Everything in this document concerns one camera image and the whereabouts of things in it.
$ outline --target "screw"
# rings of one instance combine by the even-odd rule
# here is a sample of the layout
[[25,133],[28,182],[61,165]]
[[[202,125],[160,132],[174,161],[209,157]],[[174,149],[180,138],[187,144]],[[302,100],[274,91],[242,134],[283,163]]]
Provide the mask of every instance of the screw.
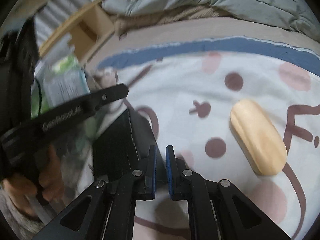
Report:
[[222,181],[220,181],[221,186],[223,187],[229,187],[230,186],[230,181],[227,179],[223,179]]
[[183,172],[182,172],[182,174],[184,175],[184,176],[191,176],[192,175],[192,171],[191,170],[184,170]]
[[139,176],[142,175],[142,171],[140,171],[140,170],[134,170],[134,171],[132,172],[132,175],[135,176],[135,177],[139,177]]
[[96,188],[99,188],[99,187],[102,187],[104,185],[104,181],[103,180],[97,180],[95,183],[94,183],[94,186]]

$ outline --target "brown dot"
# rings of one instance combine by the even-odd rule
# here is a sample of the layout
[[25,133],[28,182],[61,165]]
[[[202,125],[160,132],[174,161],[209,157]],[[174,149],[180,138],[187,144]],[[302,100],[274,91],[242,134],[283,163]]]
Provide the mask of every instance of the brown dot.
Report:
[[205,153],[211,158],[220,158],[226,150],[226,143],[218,137],[212,137],[205,145]]
[[238,73],[232,72],[226,76],[224,83],[230,90],[240,91],[243,87],[243,78]]
[[284,220],[288,200],[283,190],[271,180],[263,179],[248,197],[276,224]]
[[318,145],[319,145],[319,136],[316,136],[315,137],[315,141],[314,141],[314,144],[315,144],[315,147],[317,148],[318,147]]

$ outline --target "finger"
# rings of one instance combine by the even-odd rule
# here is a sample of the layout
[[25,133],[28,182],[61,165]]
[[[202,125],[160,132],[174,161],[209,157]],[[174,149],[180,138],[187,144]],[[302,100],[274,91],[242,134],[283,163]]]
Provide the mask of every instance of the finger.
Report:
[[60,174],[60,159],[56,154],[56,151],[52,145],[49,146],[48,151],[49,163],[41,171],[39,175],[39,183],[42,187],[46,188],[54,181],[56,181]]
[[9,197],[14,206],[19,210],[20,213],[28,215],[30,217],[37,217],[36,212],[32,209],[29,201],[25,195],[11,195]]
[[64,185],[59,189],[59,191],[53,197],[53,200],[58,201],[58,200],[62,199],[63,195],[64,195]]
[[45,188],[42,192],[42,196],[48,202],[51,202],[56,196],[61,193],[61,188],[64,187],[62,179],[56,180],[54,183]]
[[14,173],[10,178],[3,180],[4,189],[14,195],[36,195],[36,186],[25,176]]

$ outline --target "pink dot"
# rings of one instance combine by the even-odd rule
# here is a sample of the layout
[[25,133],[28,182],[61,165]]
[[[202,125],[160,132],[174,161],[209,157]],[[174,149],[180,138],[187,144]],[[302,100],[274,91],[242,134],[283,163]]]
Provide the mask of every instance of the pink dot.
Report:
[[209,157],[220,158],[226,153],[227,146],[221,138],[213,137],[207,141],[204,150]]
[[279,66],[281,80],[289,87],[298,91],[309,91],[311,89],[311,78],[309,72],[289,62]]
[[218,52],[209,52],[202,60],[201,70],[207,74],[213,74],[219,67],[221,54]]
[[248,197],[276,224],[284,220],[288,201],[282,189],[271,180],[262,180]]
[[189,166],[189,168],[193,167],[194,158],[193,158],[193,154],[190,150],[182,150],[181,152],[179,152],[177,154],[177,158],[184,160],[186,162],[186,164]]

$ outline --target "polka dot pattern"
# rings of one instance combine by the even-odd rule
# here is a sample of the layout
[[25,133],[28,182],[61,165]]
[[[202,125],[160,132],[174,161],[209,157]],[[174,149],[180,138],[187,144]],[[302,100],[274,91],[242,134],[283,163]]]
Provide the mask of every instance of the polka dot pattern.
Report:
[[317,148],[318,147],[318,145],[319,145],[319,136],[316,136],[315,137],[315,141],[313,142],[314,143],[314,145],[315,145],[315,148]]
[[223,139],[213,137],[205,145],[205,153],[211,158],[220,158],[227,151],[227,145]]
[[199,103],[197,100],[193,101],[195,108],[189,110],[189,114],[197,113],[200,118],[205,118],[210,114],[211,105],[209,102]]
[[284,220],[288,201],[282,189],[271,180],[262,180],[248,197],[276,224]]
[[202,60],[201,70],[207,74],[213,74],[220,65],[221,54],[218,52],[209,52],[207,57]]
[[309,91],[311,89],[311,78],[309,72],[289,62],[279,66],[280,79],[289,87],[297,91]]
[[177,154],[177,158],[180,160],[184,160],[189,168],[193,167],[194,157],[190,150],[182,150]]
[[224,83],[230,90],[240,91],[243,87],[243,78],[238,73],[232,72],[226,75]]

